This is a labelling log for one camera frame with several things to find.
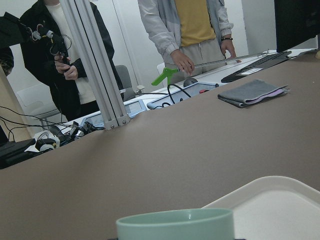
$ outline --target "gray jacket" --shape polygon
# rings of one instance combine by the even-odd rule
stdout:
[[[206,0],[211,25],[221,45],[221,37],[231,34],[224,0]],[[165,63],[174,64],[170,54],[181,45],[181,28],[175,0],[138,0],[141,20]]]

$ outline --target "white tray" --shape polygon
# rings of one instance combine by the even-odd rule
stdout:
[[[256,179],[204,208],[232,209],[236,239],[320,240],[320,192],[293,178]]]

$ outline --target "bracelet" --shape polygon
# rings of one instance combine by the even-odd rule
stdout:
[[[232,37],[222,37],[221,41],[223,41],[223,40],[233,40],[233,38]]]

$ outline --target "folded towel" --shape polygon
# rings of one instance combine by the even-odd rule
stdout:
[[[275,98],[287,93],[288,85],[277,87],[263,80],[255,79],[242,86],[218,94],[218,99],[243,108],[261,102],[262,100]]]

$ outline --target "mint green bowl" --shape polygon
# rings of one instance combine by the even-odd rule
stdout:
[[[118,240],[235,240],[233,212],[195,208],[151,212],[116,221]]]

